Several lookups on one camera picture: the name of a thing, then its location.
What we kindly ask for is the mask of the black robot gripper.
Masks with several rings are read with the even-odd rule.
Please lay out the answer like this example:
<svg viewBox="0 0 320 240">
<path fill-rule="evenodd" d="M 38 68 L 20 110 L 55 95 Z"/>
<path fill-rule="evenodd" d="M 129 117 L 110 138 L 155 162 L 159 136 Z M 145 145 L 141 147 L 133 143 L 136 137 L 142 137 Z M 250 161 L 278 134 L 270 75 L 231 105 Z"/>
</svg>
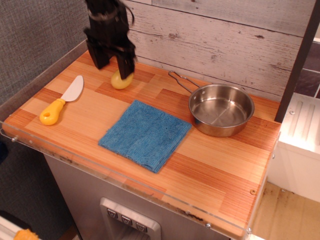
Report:
<svg viewBox="0 0 320 240">
<path fill-rule="evenodd" d="M 84 30 L 87 48 L 97 69 L 102 69 L 116 56 L 121 79 L 135 71 L 135 45 L 129 40 L 126 11 L 88 12 L 90 26 Z"/>
</svg>

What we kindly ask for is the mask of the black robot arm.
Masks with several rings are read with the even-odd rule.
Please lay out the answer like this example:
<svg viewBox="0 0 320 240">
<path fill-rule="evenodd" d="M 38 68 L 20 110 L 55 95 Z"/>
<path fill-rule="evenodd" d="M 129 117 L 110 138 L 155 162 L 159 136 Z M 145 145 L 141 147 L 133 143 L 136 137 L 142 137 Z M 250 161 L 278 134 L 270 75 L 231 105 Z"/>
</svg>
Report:
<svg viewBox="0 0 320 240">
<path fill-rule="evenodd" d="M 129 40 L 127 6 L 120 0 L 87 0 L 89 27 L 84 29 L 89 54 L 101 69 L 117 58 L 122 80 L 135 71 L 135 45 Z"/>
</svg>

